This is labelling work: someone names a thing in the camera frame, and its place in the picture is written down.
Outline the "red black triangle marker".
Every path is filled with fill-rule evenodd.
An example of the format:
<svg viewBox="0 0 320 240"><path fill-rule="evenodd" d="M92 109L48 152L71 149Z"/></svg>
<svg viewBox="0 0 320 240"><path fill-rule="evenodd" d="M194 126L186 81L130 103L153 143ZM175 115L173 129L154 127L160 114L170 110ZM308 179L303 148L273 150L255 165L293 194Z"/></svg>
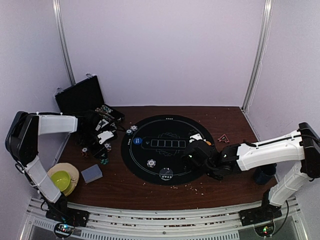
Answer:
<svg viewBox="0 0 320 240"><path fill-rule="evenodd" d="M223 143L229 143L229 142L230 142L226 134L223 134L223 135L222 135L221 137L219 137L217 140L218 140L219 142L223 142Z"/></svg>

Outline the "clear dealer button disc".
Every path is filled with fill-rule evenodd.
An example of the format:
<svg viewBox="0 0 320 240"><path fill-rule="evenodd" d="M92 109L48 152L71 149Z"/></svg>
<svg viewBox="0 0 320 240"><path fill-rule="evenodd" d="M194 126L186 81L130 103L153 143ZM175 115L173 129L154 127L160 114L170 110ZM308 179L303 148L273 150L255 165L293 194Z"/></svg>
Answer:
<svg viewBox="0 0 320 240"><path fill-rule="evenodd" d="M159 171L159 177L163 181L169 181L173 176L174 172L168 167L164 167Z"/></svg>

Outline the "blue ten chip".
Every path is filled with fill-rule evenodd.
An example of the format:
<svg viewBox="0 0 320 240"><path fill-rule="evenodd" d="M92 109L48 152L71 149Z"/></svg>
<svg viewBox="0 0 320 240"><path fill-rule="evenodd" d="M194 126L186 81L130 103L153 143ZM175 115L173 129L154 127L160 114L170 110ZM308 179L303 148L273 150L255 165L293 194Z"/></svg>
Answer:
<svg viewBox="0 0 320 240"><path fill-rule="evenodd" d="M132 125L130 129L135 132L138 129L138 127L136 125Z"/></svg>

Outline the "white blue chip stack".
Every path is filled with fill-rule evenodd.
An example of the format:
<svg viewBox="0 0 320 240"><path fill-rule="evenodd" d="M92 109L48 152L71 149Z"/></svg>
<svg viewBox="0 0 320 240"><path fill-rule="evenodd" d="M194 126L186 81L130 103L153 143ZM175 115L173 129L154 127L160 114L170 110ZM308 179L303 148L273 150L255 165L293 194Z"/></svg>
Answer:
<svg viewBox="0 0 320 240"><path fill-rule="evenodd" d="M146 162L146 165L147 165L148 168L154 168L156 166L156 161L154 159L149 159Z"/></svg>

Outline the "blue small blind button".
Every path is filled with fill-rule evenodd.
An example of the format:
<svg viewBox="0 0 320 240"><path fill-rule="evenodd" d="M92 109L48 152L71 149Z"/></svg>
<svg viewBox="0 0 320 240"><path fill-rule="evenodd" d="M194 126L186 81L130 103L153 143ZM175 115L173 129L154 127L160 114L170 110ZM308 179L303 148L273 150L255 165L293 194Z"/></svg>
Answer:
<svg viewBox="0 0 320 240"><path fill-rule="evenodd" d="M135 145L140 145L142 144L143 142L143 139L141 137L135 137L132 142L135 144Z"/></svg>

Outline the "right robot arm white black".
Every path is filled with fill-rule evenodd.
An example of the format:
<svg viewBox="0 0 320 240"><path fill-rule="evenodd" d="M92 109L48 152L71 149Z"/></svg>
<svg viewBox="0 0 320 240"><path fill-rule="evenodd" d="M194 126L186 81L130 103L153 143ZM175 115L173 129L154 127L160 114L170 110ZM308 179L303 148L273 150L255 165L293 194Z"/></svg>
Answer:
<svg viewBox="0 0 320 240"><path fill-rule="evenodd" d="M205 172L216 180L260 166L294 161L291 170L267 192L266 202L256 210L258 219L266 221L306 182L319 178L320 137L308 123L302 122L289 134L229 145L222 151L201 137L192 138L181 158L187 170Z"/></svg>

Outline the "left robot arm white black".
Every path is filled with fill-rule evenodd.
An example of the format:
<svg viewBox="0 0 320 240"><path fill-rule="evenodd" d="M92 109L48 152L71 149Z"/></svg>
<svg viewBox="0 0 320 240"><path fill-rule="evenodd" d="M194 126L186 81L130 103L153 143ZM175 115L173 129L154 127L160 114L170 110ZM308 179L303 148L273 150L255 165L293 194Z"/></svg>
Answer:
<svg viewBox="0 0 320 240"><path fill-rule="evenodd" d="M64 198L62 190L48 176L48 168L41 159L50 136L80 135L84 146L101 157L106 143L117 137L117 127L112 121L92 110L76 113L18 111L9 127L5 148L17 168L26 176L33 188L45 201L56 204Z"/></svg>

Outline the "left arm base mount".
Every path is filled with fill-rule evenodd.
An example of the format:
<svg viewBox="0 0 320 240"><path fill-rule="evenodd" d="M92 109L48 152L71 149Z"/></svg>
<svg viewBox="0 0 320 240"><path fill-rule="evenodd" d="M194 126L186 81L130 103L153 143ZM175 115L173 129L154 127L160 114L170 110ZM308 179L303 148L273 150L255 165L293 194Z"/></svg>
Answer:
<svg viewBox="0 0 320 240"><path fill-rule="evenodd" d="M56 221L53 233L59 239L69 238L77 227L86 227L90 213L86 210L68 207L66 198L59 199L56 203L44 201L48 209L45 217Z"/></svg>

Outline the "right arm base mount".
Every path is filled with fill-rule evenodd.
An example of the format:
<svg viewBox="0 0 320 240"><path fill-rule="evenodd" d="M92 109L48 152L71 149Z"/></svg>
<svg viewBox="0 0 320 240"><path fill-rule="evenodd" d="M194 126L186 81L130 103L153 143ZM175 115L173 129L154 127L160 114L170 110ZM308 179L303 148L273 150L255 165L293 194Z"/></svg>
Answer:
<svg viewBox="0 0 320 240"><path fill-rule="evenodd" d="M282 216L280 206L262 203L261 206L241 210L239 218L243 227L253 225L255 233L262 238L276 233L275 219Z"/></svg>

